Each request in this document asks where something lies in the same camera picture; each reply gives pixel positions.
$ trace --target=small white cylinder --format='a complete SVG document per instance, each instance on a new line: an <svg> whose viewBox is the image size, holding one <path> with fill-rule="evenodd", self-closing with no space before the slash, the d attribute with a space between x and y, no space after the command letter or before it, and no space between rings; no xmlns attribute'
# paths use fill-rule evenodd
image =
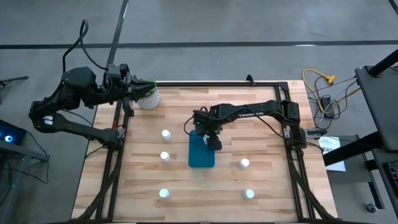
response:
<svg viewBox="0 0 398 224"><path fill-rule="evenodd" d="M162 152L160 153L160 158L164 161L164 162L170 162L170 155L167 152Z"/></svg>
<svg viewBox="0 0 398 224"><path fill-rule="evenodd" d="M239 162L239 167L240 167L241 169L246 169L246 168L248 168L249 164L250 164L249 159L242 159L242 160Z"/></svg>
<svg viewBox="0 0 398 224"><path fill-rule="evenodd" d="M169 197L170 197L169 190L167 190L167 189L161 189L161 190L159 191L159 196L160 196L162 199L167 199L167 198L169 198Z"/></svg>
<svg viewBox="0 0 398 224"><path fill-rule="evenodd" d="M163 130L162 131L162 137L166 140L169 141L172 138L172 135L170 134L170 131L168 130Z"/></svg>
<svg viewBox="0 0 398 224"><path fill-rule="evenodd" d="M251 189L245 190L245 191L243 192L243 197L244 197L245 199L252 199L252 198L254 198L254 191L251 190Z"/></svg>

